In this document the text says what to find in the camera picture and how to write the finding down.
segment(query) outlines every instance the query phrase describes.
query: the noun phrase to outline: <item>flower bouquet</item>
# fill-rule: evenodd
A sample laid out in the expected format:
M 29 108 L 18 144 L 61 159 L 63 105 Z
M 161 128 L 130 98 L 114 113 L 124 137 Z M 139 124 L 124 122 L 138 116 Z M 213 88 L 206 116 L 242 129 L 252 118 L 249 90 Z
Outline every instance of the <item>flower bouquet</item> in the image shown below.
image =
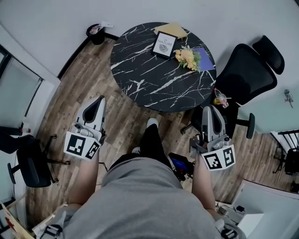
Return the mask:
M 191 70 L 200 72 L 199 62 L 201 56 L 199 52 L 193 51 L 189 46 L 182 46 L 181 50 L 175 50 L 174 52 L 179 65 L 182 65 L 183 68 L 188 67 Z

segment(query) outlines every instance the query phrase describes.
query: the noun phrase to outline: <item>white sneaker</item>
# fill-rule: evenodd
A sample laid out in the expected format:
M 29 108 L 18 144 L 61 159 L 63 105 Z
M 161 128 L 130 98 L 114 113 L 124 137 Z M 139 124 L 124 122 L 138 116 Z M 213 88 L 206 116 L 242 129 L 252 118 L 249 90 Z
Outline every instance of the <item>white sneaker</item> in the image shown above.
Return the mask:
M 158 120 L 156 120 L 155 118 L 150 118 L 150 119 L 148 120 L 148 123 L 147 123 L 147 125 L 146 125 L 146 128 L 150 127 L 150 126 L 153 125 L 153 124 L 157 125 L 157 128 L 159 128 Z
M 135 147 L 135 148 L 132 150 L 132 153 L 134 153 L 134 154 L 140 154 L 140 147 Z

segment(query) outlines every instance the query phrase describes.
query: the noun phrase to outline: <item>purple notebook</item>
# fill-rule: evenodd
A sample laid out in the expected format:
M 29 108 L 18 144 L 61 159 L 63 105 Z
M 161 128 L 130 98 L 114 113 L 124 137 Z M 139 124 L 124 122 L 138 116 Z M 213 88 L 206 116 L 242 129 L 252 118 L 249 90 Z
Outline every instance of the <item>purple notebook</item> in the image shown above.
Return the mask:
M 215 69 L 213 67 L 210 57 L 208 56 L 206 50 L 203 47 L 193 48 L 192 50 L 197 51 L 201 56 L 201 59 L 199 61 L 200 71 Z

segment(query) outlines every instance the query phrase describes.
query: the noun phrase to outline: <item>trash can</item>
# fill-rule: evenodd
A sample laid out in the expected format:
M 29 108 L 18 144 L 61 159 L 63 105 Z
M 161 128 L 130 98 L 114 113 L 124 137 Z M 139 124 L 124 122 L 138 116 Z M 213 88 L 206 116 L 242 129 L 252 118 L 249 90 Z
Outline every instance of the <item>trash can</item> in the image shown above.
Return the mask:
M 102 28 L 100 31 L 98 31 L 96 34 L 92 35 L 90 34 L 90 30 L 96 26 L 97 24 L 94 24 L 92 26 L 90 26 L 87 30 L 86 30 L 86 35 L 90 38 L 90 40 L 93 42 L 93 44 L 95 45 L 100 45 L 101 43 L 104 42 L 105 40 L 105 28 Z

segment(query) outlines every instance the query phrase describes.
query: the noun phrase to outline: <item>round table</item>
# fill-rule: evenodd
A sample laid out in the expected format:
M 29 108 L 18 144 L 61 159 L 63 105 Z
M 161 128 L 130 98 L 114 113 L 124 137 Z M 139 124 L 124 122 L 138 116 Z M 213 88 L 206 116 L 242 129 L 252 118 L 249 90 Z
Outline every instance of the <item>round table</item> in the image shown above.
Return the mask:
M 215 69 L 195 72 L 170 60 L 150 53 L 156 34 L 154 28 L 163 22 L 149 22 L 126 31 L 111 53 L 112 74 L 123 92 L 137 104 L 163 112 L 192 109 L 208 98 L 216 80 L 215 61 L 206 45 L 185 29 L 188 36 L 174 46 L 204 47 Z

